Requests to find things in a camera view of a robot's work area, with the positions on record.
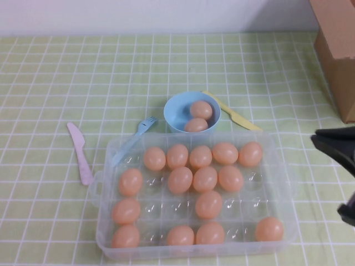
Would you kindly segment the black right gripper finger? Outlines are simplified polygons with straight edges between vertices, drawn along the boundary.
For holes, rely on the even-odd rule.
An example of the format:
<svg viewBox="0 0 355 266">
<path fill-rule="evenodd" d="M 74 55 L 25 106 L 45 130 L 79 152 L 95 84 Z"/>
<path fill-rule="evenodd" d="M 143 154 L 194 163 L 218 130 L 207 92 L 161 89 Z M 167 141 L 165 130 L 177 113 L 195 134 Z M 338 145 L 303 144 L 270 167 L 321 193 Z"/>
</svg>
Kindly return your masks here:
<svg viewBox="0 0 355 266">
<path fill-rule="evenodd" d="M 328 155 L 354 176 L 354 126 L 318 129 L 311 135 L 315 148 Z"/>
</svg>

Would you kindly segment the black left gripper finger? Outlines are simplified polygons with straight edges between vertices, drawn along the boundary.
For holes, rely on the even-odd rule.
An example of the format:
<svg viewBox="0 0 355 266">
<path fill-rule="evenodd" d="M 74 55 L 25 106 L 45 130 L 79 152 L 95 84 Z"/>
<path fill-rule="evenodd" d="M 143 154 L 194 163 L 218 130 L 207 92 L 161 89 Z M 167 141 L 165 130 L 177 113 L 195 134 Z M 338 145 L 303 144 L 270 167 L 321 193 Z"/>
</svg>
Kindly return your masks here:
<svg viewBox="0 0 355 266">
<path fill-rule="evenodd" d="M 341 204 L 337 209 L 343 222 L 349 225 L 355 225 L 354 205 Z"/>
</svg>

